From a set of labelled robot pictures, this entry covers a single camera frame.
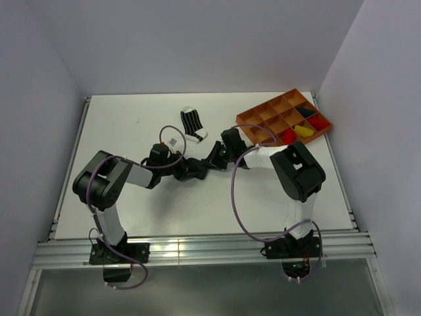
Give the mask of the black white striped sock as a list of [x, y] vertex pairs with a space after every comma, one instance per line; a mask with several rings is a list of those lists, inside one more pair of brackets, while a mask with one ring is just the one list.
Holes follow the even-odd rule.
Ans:
[[198, 111], [193, 107], [184, 107], [180, 111], [180, 118], [184, 127], [184, 134], [188, 140], [198, 144], [208, 136], [207, 131], [201, 124]]

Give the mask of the red Christmas sock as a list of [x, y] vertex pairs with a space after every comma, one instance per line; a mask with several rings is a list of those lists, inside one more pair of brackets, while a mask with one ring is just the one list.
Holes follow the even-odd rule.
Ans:
[[282, 135], [282, 142], [284, 145], [291, 145], [297, 141], [297, 134], [294, 129], [287, 129]]

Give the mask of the navy patterned sock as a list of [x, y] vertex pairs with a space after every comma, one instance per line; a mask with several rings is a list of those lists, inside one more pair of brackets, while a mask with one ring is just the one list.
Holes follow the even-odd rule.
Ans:
[[198, 160], [195, 158], [188, 158], [183, 160], [185, 167], [182, 181], [191, 179], [204, 180], [207, 177], [210, 169], [209, 164], [205, 160]]

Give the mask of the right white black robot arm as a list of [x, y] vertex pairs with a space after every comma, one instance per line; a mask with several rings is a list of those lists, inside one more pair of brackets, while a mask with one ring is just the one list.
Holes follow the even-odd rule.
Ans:
[[[273, 147], [257, 144], [246, 146], [235, 128], [221, 133], [207, 157], [213, 169], [225, 170], [234, 164], [231, 180], [231, 203], [237, 223], [251, 239], [265, 244], [285, 241], [285, 250], [291, 256], [300, 256], [307, 249], [307, 239], [313, 237], [318, 225], [313, 221], [314, 202], [326, 173], [307, 147], [299, 141], [290, 145]], [[274, 238], [262, 239], [252, 235], [241, 222], [235, 205], [235, 176], [238, 168], [273, 170], [289, 198], [289, 224], [284, 232]]]

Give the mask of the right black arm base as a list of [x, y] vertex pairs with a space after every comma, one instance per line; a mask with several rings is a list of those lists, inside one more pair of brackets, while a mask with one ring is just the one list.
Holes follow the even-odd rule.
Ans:
[[298, 240], [288, 234], [279, 240], [267, 242], [260, 253], [267, 259], [306, 259], [317, 258], [320, 250], [320, 239], [313, 236], [311, 231], [308, 236]]

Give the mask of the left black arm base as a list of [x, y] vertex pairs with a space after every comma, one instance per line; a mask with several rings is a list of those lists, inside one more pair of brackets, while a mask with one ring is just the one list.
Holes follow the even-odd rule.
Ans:
[[89, 257], [90, 265], [103, 266], [103, 280], [107, 283], [124, 283], [132, 274], [134, 260], [142, 264], [149, 259], [149, 243], [129, 243], [112, 247], [98, 242], [92, 245]]

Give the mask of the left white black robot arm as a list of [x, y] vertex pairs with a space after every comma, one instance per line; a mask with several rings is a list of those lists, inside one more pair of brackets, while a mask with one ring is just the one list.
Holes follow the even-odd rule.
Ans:
[[155, 144], [141, 163], [106, 151], [94, 155], [72, 185], [72, 191], [91, 212], [98, 232], [91, 247], [91, 265], [148, 261], [150, 244], [129, 243], [118, 216], [117, 201], [126, 184], [151, 190], [164, 176], [185, 174], [185, 161], [182, 153], [173, 153], [163, 143]]

